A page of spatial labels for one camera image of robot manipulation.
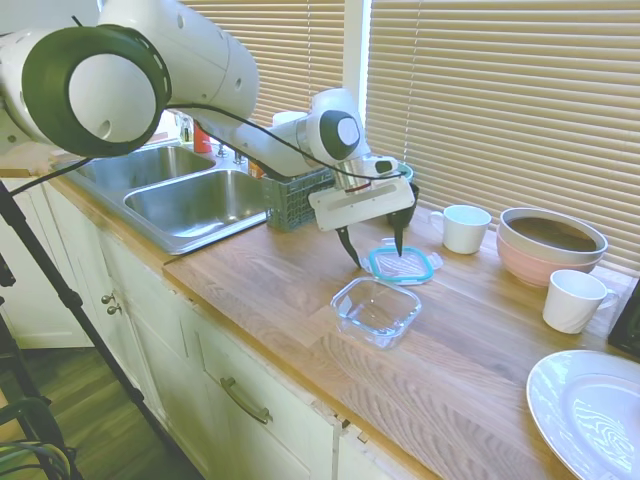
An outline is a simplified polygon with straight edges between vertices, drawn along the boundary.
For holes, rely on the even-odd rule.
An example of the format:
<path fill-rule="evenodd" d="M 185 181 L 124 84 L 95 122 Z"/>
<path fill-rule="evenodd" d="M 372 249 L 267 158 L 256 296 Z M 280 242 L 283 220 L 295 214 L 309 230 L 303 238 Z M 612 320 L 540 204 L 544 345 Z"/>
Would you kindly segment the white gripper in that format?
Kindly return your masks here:
<path fill-rule="evenodd" d="M 338 188 L 312 193 L 308 197 L 322 231 L 336 230 L 340 243 L 358 269 L 360 257 L 351 243 L 348 227 L 375 217 L 389 215 L 394 230 L 394 244 L 399 257 L 403 252 L 406 214 L 403 209 L 413 205 L 415 196 L 405 178 L 374 181 L 368 189 L 348 193 Z"/>

